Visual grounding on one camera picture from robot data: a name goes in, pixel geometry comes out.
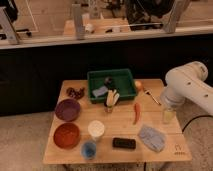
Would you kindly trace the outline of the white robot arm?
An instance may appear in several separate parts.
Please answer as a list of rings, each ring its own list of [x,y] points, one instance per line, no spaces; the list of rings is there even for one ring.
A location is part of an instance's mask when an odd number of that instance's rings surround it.
[[[208,69],[199,61],[175,67],[166,73],[166,87],[160,95],[164,124],[168,124],[173,119],[177,109],[186,99],[213,116],[213,87],[205,82],[207,77]]]

